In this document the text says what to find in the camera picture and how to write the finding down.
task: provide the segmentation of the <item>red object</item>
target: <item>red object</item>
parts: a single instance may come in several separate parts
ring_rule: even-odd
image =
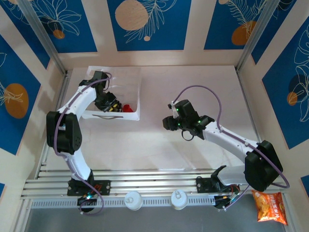
[[[130,105],[128,105],[128,104],[124,105],[124,107],[122,108],[122,111],[126,112],[126,113],[133,112],[133,110],[131,109]]]

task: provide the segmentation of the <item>orange snack package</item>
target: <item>orange snack package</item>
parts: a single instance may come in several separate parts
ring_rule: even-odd
[[[252,190],[257,208],[257,221],[274,220],[287,225],[285,209],[280,192],[266,194]]]

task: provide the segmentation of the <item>white bin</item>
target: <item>white bin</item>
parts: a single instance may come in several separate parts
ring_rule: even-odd
[[[128,68],[113,68],[101,66],[89,66],[85,79],[91,79],[95,71],[103,71],[112,74],[110,86],[107,91],[113,93],[122,106],[129,104],[132,113],[124,112],[103,112],[100,111],[93,103],[82,114],[82,118],[100,118],[119,116],[117,119],[135,120],[140,119],[140,84],[141,75],[140,68],[132,68],[128,72]]]

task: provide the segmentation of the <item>white floor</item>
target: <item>white floor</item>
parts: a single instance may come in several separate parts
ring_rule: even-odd
[[[71,98],[87,68],[75,68],[65,97]],[[199,138],[186,142],[181,131],[167,131],[162,119],[171,115],[167,104],[189,85],[206,85],[220,97],[221,125],[256,140],[246,104],[233,66],[141,67],[140,121],[80,119],[82,151],[93,170],[195,169],[239,165],[240,160],[219,146]],[[218,103],[202,88],[187,90],[199,115],[217,118]],[[49,149],[46,168],[66,170],[62,158]]]

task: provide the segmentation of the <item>white cup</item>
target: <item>white cup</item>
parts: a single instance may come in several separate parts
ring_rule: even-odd
[[[188,204],[187,194],[180,189],[172,193],[170,200],[171,200],[171,203],[174,209],[177,209],[177,210],[181,210],[185,208]]]
[[[143,200],[139,192],[131,191],[125,196],[125,204],[130,210],[138,210],[143,205]]]

